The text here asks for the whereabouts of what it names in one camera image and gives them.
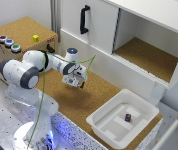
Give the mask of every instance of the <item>wooden surface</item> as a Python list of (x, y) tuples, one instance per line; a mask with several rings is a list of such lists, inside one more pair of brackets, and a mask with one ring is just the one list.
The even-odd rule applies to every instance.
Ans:
[(178, 33), (178, 0), (104, 0)]
[[(8, 39), (13, 39), (15, 44), (21, 46), (22, 50), (26, 50), (57, 34), (33, 19), (24, 17), (0, 26), (1, 35), (6, 35)], [(39, 42), (33, 41), (33, 35), (39, 36)]]
[[(93, 133), (91, 126), (86, 122), (86, 118), (120, 92), (120, 89), (92, 72), (89, 72), (89, 78), (85, 83), (84, 89), (71, 87), (70, 85), (63, 83), (62, 78), (63, 75), (53, 69), (47, 72), (45, 93), (58, 102), (59, 111), (61, 113), (108, 149), (112, 149)], [(43, 73), (40, 74), (40, 80), (36, 88), (40, 90), (43, 88)], [(160, 114), (156, 116), (128, 146), (127, 150), (135, 149), (161, 118), (162, 115)]]
[(178, 58), (138, 38), (133, 38), (114, 53), (140, 66), (157, 77), (170, 82)]

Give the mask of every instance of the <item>cabinet door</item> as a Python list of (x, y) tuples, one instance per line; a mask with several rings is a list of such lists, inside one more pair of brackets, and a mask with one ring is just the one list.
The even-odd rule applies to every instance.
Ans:
[[(89, 32), (80, 33), (81, 10), (85, 5), (85, 28)], [(62, 29), (106, 53), (111, 54), (119, 9), (102, 0), (63, 0)]]

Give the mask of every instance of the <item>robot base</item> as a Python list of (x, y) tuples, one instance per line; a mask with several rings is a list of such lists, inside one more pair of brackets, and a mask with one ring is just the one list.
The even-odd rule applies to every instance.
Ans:
[[(31, 126), (33, 125), (33, 122), (29, 122), (24, 124), (23, 126), (21, 126), (14, 134), (14, 138), (13, 138), (13, 149), (14, 150), (45, 150), (44, 145), (41, 142), (38, 142), (37, 145), (31, 145), (29, 146), (29, 148), (27, 149), (27, 145), (28, 145), (28, 141), (24, 140), (24, 137), (26, 136), (28, 130), (31, 128)], [(54, 142), (54, 147), (56, 148), (56, 146), (58, 145), (58, 138), (54, 138), (55, 140)]]

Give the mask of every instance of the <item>brown box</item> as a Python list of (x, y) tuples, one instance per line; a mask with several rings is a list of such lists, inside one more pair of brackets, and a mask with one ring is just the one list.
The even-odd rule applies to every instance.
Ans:
[[(21, 46), (20, 53), (12, 53), (11, 49), (0, 44), (0, 63), (6, 58), (21, 61), (23, 54), (29, 50), (47, 50), (47, 44), (58, 53), (58, 35), (29, 17), (24, 17), (0, 27), (0, 36), (6, 35)], [(39, 36), (39, 42), (33, 41), (33, 35)]]

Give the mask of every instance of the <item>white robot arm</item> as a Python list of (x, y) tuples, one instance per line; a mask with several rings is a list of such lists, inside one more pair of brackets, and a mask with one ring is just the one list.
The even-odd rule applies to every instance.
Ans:
[[(81, 87), (87, 80), (86, 68), (81, 64), (69, 63), (78, 62), (78, 51), (74, 48), (67, 50), (65, 58), (48, 54), (44, 51), (28, 51), (24, 54), (22, 62), (12, 59), (5, 59), (0, 64), (0, 72), (4, 79), (9, 83), (7, 93), (14, 100), (40, 108), (42, 100), (42, 92), (34, 87), (39, 81), (39, 72), (43, 71), (43, 56), (45, 55), (45, 72), (51, 68), (59, 71), (64, 75), (63, 82), (71, 86)], [(38, 125), (31, 140), (32, 149), (38, 148), (38, 142), (44, 142), (45, 136), (51, 132), (50, 116), (57, 113), (58, 103), (48, 95), (44, 95), (43, 106), (40, 114)], [(33, 126), (26, 133), (24, 137), (25, 145), (31, 139), (32, 132), (36, 124), (36, 118)]]

